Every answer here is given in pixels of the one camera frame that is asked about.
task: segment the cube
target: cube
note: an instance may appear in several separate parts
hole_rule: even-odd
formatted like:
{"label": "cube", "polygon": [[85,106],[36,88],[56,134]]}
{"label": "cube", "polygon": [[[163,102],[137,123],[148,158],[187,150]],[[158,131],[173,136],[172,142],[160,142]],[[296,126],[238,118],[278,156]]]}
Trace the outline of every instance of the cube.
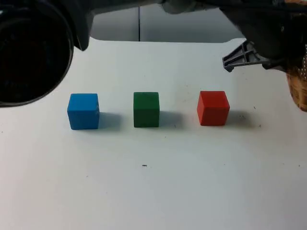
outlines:
{"label": "cube", "polygon": [[201,91],[197,113],[201,126],[223,126],[229,113],[229,103],[224,91]]}
{"label": "cube", "polygon": [[99,104],[96,93],[73,93],[67,108],[71,129],[98,129]]}
{"label": "cube", "polygon": [[159,127],[160,104],[157,92],[135,92],[134,127]]}

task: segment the wicker basket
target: wicker basket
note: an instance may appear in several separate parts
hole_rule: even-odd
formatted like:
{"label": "wicker basket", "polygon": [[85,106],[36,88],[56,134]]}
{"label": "wicker basket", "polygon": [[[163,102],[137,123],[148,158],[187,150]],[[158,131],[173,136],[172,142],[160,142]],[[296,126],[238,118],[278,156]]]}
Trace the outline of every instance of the wicker basket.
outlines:
{"label": "wicker basket", "polygon": [[307,80],[301,77],[297,69],[288,71],[287,79],[294,103],[307,112]]}

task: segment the white surface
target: white surface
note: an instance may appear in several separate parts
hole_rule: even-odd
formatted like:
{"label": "white surface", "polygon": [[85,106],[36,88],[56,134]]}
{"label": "white surface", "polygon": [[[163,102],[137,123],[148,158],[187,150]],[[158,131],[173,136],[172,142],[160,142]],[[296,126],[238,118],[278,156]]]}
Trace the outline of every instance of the white surface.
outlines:
{"label": "white surface", "polygon": [[138,41],[139,8],[96,15],[91,36],[108,41]]}
{"label": "white surface", "polygon": [[227,42],[243,37],[218,9],[171,15],[160,5],[141,7],[141,41]]}
{"label": "white surface", "polygon": [[[76,50],[52,94],[0,111],[1,229],[305,230],[307,114],[283,73],[223,69],[241,42]],[[200,90],[226,91],[227,126],[199,125]],[[163,127],[133,128],[136,91],[160,93]],[[99,93],[104,129],[70,129],[72,92]]]}

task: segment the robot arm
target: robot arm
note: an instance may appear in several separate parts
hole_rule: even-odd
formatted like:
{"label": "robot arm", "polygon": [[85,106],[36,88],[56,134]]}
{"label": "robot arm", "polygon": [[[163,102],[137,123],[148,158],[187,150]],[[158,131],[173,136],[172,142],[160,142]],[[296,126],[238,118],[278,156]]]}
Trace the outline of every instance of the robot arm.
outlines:
{"label": "robot arm", "polygon": [[301,65],[307,44],[305,0],[0,0],[0,106],[51,92],[65,77],[73,48],[86,50],[95,14],[158,3],[171,14],[220,8],[247,41],[224,67]]}

